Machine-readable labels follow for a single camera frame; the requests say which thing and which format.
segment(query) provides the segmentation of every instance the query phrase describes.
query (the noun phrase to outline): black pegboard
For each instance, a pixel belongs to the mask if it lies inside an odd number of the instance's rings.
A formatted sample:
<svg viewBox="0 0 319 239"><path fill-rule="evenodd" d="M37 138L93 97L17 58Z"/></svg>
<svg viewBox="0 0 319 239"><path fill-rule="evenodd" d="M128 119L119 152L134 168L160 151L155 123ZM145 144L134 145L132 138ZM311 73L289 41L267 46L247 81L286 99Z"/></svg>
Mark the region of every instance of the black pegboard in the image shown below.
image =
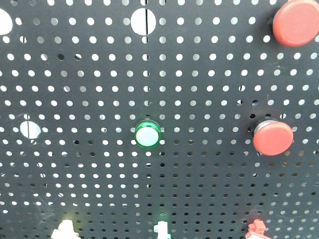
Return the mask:
<svg viewBox="0 0 319 239"><path fill-rule="evenodd" d="M242 239L255 218L275 239L317 238L319 37L275 41L286 1L90 2L0 2L13 19L0 41L0 238L48 238L71 219L86 239L155 239L160 220L175 239ZM129 22L141 7L157 20L147 38ZM289 151L256 152L248 131L265 115L293 128ZM132 141L146 116L163 130L152 149Z"/></svg>

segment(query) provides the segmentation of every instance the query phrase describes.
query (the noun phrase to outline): mounting hole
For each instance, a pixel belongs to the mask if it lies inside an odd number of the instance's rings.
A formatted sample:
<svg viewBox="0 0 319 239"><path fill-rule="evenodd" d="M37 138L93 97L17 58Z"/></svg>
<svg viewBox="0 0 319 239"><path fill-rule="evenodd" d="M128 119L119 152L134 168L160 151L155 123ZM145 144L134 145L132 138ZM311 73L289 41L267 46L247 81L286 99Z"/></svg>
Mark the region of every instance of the mounting hole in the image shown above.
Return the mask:
<svg viewBox="0 0 319 239"><path fill-rule="evenodd" d="M59 54L58 58L59 58L60 61L63 61L64 60L64 55L63 54Z"/></svg>
<svg viewBox="0 0 319 239"><path fill-rule="evenodd" d="M259 105L259 101L258 101L258 100L254 100L254 101L252 102L252 105L253 105L253 106Z"/></svg>
<svg viewBox="0 0 319 239"><path fill-rule="evenodd" d="M3 9L0 8L0 35L6 35L11 32L13 22L10 15Z"/></svg>
<svg viewBox="0 0 319 239"><path fill-rule="evenodd" d="M148 35L155 30L156 18L154 13L146 8L139 8L133 12L131 17L131 27L138 35Z"/></svg>
<svg viewBox="0 0 319 239"><path fill-rule="evenodd" d="M24 137L27 137L29 139L36 139L41 133L41 128L37 123L26 120L21 123L20 132Z"/></svg>

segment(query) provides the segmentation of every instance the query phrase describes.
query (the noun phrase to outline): green indicator light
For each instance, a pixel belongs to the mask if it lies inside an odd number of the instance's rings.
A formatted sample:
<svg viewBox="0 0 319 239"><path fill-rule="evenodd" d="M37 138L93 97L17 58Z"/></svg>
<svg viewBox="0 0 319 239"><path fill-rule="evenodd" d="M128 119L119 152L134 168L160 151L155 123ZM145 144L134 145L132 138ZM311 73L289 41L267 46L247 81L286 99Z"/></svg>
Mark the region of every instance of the green indicator light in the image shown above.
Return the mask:
<svg viewBox="0 0 319 239"><path fill-rule="evenodd" d="M160 136L160 126L153 120L143 120L135 127L135 140L142 147L150 148L157 145Z"/></svg>

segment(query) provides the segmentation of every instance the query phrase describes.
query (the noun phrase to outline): large hole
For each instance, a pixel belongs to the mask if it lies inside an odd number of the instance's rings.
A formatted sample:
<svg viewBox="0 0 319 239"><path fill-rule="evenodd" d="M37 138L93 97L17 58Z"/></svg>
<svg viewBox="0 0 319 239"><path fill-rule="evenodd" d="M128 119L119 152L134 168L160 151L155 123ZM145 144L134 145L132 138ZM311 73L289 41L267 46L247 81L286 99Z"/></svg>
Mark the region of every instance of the large hole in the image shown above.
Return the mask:
<svg viewBox="0 0 319 239"><path fill-rule="evenodd" d="M0 35L6 35L11 32L13 22L10 15L0 8Z"/></svg>
<svg viewBox="0 0 319 239"><path fill-rule="evenodd" d="M131 27L139 35L145 36L155 30L156 18L154 13L146 8L139 8L133 12L131 17Z"/></svg>
<svg viewBox="0 0 319 239"><path fill-rule="evenodd" d="M41 133L41 128L33 121L26 120L21 123L20 131L24 137L29 139L36 139Z"/></svg>

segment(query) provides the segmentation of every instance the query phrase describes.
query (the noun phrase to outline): red mushroom button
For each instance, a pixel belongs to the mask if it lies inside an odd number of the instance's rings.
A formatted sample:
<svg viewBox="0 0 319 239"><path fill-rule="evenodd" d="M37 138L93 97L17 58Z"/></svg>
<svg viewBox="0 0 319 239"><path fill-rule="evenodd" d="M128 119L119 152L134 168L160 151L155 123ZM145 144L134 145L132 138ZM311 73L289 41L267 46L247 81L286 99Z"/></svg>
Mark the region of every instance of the red mushroom button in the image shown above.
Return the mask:
<svg viewBox="0 0 319 239"><path fill-rule="evenodd" d="M277 155L285 152L293 139L294 133L289 125L268 120L256 127L253 143L258 152L264 155Z"/></svg>
<svg viewBox="0 0 319 239"><path fill-rule="evenodd" d="M319 32L319 4L315 0L290 0L273 21L276 40L289 47L310 42Z"/></svg>

